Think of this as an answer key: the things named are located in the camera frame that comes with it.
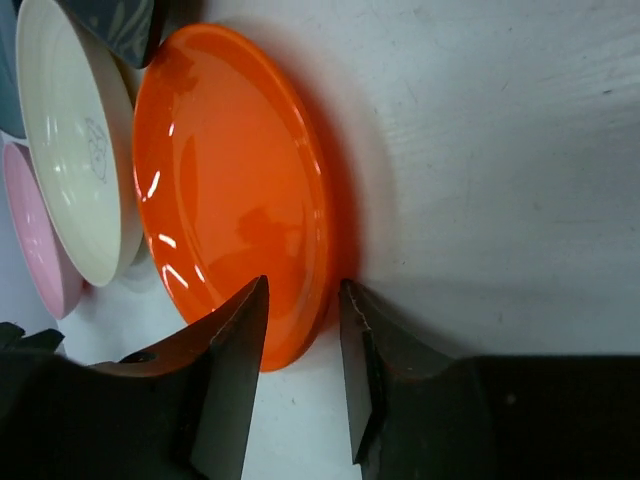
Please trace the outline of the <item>teal square plate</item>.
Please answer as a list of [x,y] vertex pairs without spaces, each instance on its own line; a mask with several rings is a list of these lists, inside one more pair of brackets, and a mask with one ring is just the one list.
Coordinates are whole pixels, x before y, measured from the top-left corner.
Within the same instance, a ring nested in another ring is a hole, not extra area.
[[1,131],[25,139],[16,73],[16,29],[21,1],[1,0]]

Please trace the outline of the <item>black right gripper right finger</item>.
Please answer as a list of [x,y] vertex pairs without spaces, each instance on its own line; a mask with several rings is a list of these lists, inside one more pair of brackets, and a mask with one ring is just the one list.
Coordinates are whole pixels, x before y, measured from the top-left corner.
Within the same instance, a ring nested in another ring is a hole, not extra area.
[[352,461],[366,479],[635,479],[635,355],[433,349],[343,280],[340,342]]

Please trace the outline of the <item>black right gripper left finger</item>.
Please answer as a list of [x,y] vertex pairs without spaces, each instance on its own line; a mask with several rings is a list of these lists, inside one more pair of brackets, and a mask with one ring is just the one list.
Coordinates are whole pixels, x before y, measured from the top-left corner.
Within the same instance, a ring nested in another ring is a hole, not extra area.
[[117,362],[83,366],[63,336],[1,326],[5,479],[237,479],[269,311],[257,277],[221,307]]

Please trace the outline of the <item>orange round plate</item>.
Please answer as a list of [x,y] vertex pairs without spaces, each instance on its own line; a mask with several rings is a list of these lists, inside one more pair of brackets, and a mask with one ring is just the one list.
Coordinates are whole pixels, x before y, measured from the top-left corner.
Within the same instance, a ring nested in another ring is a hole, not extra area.
[[194,323],[265,277],[261,368],[299,359],[337,288],[351,213],[338,206],[347,185],[291,78],[228,27],[178,29],[141,81],[133,161],[146,241],[182,318]]

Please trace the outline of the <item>dark floral square plate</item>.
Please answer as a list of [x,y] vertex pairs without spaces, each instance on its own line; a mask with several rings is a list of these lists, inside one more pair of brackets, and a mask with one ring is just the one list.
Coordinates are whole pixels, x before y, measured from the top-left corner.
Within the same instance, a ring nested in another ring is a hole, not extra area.
[[59,4],[120,60],[142,69],[159,46],[169,2],[62,0]]

